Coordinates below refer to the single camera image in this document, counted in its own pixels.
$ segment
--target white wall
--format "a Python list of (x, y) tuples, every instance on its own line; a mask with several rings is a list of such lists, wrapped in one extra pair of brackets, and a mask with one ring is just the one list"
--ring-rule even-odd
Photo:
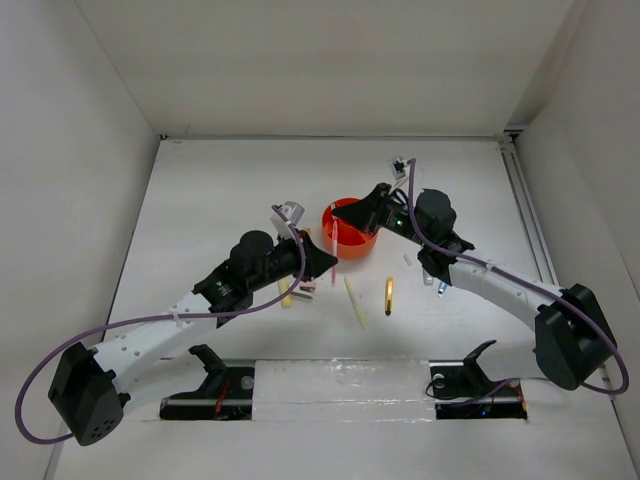
[[(106, 321), (157, 147), (72, 0), (0, 2), (0, 476), (41, 479), (13, 402), (56, 344)], [(51, 374), (27, 398), (40, 436), (60, 420)]]
[[(598, 294), (631, 371), (616, 400), (640, 462), (640, 2), (591, 0), (518, 148), (559, 278)], [(609, 368), (617, 377), (615, 367)]]
[(571, 8), (567, 12), (553, 42), (531, 77), (518, 106), (511, 114), (509, 124), (526, 125), (530, 123), (549, 101), (558, 75), (562, 70), (567, 47), (587, 3), (588, 0), (573, 0)]
[(502, 132), (572, 0), (78, 0), (160, 133)]

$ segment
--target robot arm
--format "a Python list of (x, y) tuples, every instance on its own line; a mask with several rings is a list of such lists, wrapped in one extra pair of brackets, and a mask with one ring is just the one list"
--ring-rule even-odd
[[(560, 289), (536, 281), (530, 281), (535, 284), (533, 288), (527, 287), (518, 283), (520, 275), (504, 267), (500, 270), (516, 280), (491, 272), (491, 260), (476, 252), (473, 256), (484, 261), (476, 263), (466, 260), (464, 255), (455, 257), (443, 253), (442, 249), (457, 254), (475, 249), (472, 243), (453, 231), (456, 212), (443, 192), (423, 190), (416, 200), (414, 214), (420, 231), (430, 240), (431, 246), (416, 234), (407, 203), (402, 202), (402, 196), (389, 184), (378, 184), (364, 199), (333, 210), (334, 216), (362, 232), (374, 233), (386, 228), (417, 243), (422, 246), (418, 260), (431, 277), (473, 292), (525, 323), (535, 333), (537, 366), (561, 388), (575, 390), (611, 356), (610, 349), (593, 329), (563, 305), (542, 294), (550, 292), (577, 307), (615, 344), (602, 310), (588, 288), (576, 284), (570, 289)], [(483, 345), (475, 352), (474, 364), (480, 352), (489, 345)]]
[[(272, 218), (279, 232), (278, 244), (262, 231), (245, 233), (220, 264), (182, 301), (200, 302), (212, 314), (225, 312), (212, 321), (193, 321), (189, 314), (175, 320), (144, 324), (131, 332), (99, 343), (87, 350), (76, 343), (64, 351), (49, 390), (49, 399), (80, 445), (91, 445), (120, 423), (123, 416), (144, 404), (169, 395), (202, 390), (215, 395), (222, 387), (226, 366), (206, 345), (189, 348), (176, 358), (168, 355), (193, 345), (196, 337), (220, 328), (232, 316), (253, 303), (253, 292), (297, 274), (300, 251), (287, 224), (295, 225), (302, 207), (288, 202), (280, 207), (287, 223)], [(302, 280), (321, 276), (338, 259), (318, 249), (305, 231), (297, 231), (305, 253)]]

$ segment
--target small object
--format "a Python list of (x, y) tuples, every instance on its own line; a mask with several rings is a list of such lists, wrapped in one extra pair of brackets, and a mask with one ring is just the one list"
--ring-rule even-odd
[(404, 171), (404, 167), (405, 167), (404, 158), (393, 157), (391, 160), (389, 160), (388, 163), (389, 163), (389, 167), (391, 168), (391, 173), (393, 174), (393, 178), (395, 178), (396, 180), (400, 180), (407, 176), (406, 172)]
[(303, 292), (313, 293), (316, 291), (316, 282), (300, 282), (298, 285)]
[(393, 187), (391, 188), (391, 191), (395, 191), (395, 190), (399, 190), (401, 189), (405, 183), (407, 183), (409, 181), (409, 177), (404, 177), (401, 178), (400, 180), (398, 180), (396, 183), (393, 184)]
[(347, 287), (347, 293), (349, 294), (349, 298), (351, 299), (351, 305), (353, 306), (353, 310), (356, 312), (356, 317), (358, 317), (358, 322), (360, 322), (360, 326), (364, 328), (364, 314), (362, 310), (358, 306), (358, 301), (356, 300), (356, 294), (353, 292), (353, 287), (351, 286), (351, 282), (347, 277), (344, 277), (344, 285)]
[[(280, 292), (280, 295), (282, 295), (288, 289), (289, 280), (287, 280), (286, 278), (281, 278), (280, 280), (278, 280), (278, 291)], [(280, 300), (280, 305), (282, 305), (282, 308), (291, 308), (292, 304), (293, 301), (291, 300), (291, 295), (287, 295), (282, 300)]]
[(391, 315), (391, 303), (393, 299), (393, 277), (387, 278), (387, 288), (384, 295), (384, 313), (388, 317)]
[[(334, 208), (336, 208), (336, 204), (332, 203), (331, 211), (333, 211)], [(332, 255), (334, 257), (337, 257), (338, 256), (338, 219), (336, 217), (333, 217), (331, 239), (333, 240)], [(337, 270), (336, 270), (336, 266), (334, 265), (333, 268), (331, 268), (331, 285), (332, 286), (336, 285), (336, 274), (337, 274)]]
[(440, 285), (438, 285), (438, 296), (441, 297), (444, 292), (447, 290), (447, 287), (449, 285), (447, 285), (447, 282), (440, 282)]
[[(304, 207), (296, 202), (285, 202), (284, 205), (280, 206), (280, 211), (293, 226), (296, 226), (304, 214)], [(279, 236), (282, 238), (291, 238), (291, 230), (289, 230), (287, 224), (278, 214), (274, 213), (271, 216), (271, 223), (276, 227)]]
[(301, 298), (303, 300), (313, 300), (313, 295), (309, 295), (308, 293), (298, 292), (294, 290), (291, 292), (292, 297)]
[(173, 315), (173, 321), (176, 322), (176, 326), (178, 328), (182, 328), (182, 320), (180, 319), (180, 316), (178, 315), (178, 312), (172, 311), (171, 315)]
[(433, 277), (426, 270), (422, 270), (422, 281), (427, 287), (433, 285)]

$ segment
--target yellow stick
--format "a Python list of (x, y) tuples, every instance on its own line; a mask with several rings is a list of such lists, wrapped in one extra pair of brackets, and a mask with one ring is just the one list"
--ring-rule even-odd
[[(289, 281), (286, 278), (281, 278), (280, 280), (278, 280), (278, 291), (280, 292), (280, 295), (282, 295), (288, 289)], [(282, 305), (282, 308), (290, 308), (291, 304), (291, 295), (287, 295), (282, 300), (280, 300), (280, 305)]]
[(353, 287), (351, 286), (351, 282), (347, 277), (344, 277), (344, 284), (347, 287), (347, 293), (349, 294), (349, 298), (351, 299), (351, 305), (353, 305), (353, 310), (356, 312), (356, 317), (358, 317), (358, 322), (360, 322), (360, 326), (364, 328), (364, 314), (362, 310), (358, 306), (358, 302), (356, 300), (356, 294), (353, 292)]

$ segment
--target screw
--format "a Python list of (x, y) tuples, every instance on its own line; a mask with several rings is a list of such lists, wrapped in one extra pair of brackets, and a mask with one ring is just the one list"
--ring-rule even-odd
[(240, 379), (240, 386), (243, 390), (251, 390), (253, 388), (253, 383), (253, 377), (250, 377), (249, 375)]
[(431, 383), (433, 388), (444, 388), (444, 375), (441, 373), (436, 373), (433, 377), (431, 377)]

